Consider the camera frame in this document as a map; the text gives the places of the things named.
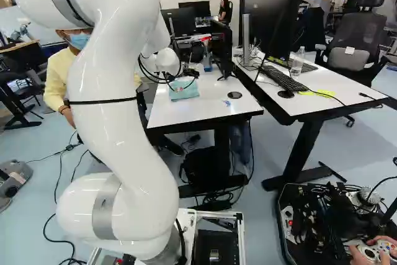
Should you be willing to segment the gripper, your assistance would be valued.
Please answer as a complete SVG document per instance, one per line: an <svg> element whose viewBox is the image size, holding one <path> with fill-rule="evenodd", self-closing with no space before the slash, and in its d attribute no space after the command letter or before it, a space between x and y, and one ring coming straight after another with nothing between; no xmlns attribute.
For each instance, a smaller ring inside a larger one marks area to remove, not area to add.
<svg viewBox="0 0 397 265"><path fill-rule="evenodd" d="M187 68L187 69L183 69L179 74L176 75L172 75L171 73L168 72L163 72L163 75L165 79L176 79L176 78L184 78L184 77L193 77L197 79L199 77L199 72L192 68Z"/></svg>

